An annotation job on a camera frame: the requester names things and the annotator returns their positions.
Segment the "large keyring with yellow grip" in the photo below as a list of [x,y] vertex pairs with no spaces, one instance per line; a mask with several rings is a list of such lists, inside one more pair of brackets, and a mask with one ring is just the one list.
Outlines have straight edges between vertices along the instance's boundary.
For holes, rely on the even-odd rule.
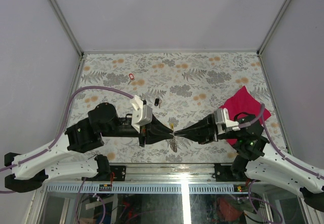
[[177,152],[178,147],[177,147],[177,142],[175,139],[175,136],[173,136],[171,139],[169,139],[169,144],[170,144],[170,148],[173,152]]

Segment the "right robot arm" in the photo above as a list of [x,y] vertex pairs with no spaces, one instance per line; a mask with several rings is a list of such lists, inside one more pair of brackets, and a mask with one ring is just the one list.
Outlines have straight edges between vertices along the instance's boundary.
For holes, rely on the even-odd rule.
[[241,113],[241,116],[231,120],[227,109],[221,108],[174,134],[198,144],[235,140],[233,148],[237,156],[227,172],[220,172],[221,180],[251,179],[272,184],[302,198],[313,209],[323,211],[323,170],[274,146],[269,137],[262,135],[265,125],[255,115]]

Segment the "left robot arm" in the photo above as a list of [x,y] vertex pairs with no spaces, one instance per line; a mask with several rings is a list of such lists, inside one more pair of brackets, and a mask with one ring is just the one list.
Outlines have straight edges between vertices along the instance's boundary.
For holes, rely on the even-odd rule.
[[109,160],[102,154],[81,162],[63,162],[102,147],[104,137],[137,138],[144,147],[174,136],[173,130],[162,124],[146,104],[119,117],[114,105],[101,103],[52,142],[26,154],[5,154],[4,164],[12,171],[5,177],[5,188],[26,193],[51,180],[111,181]]

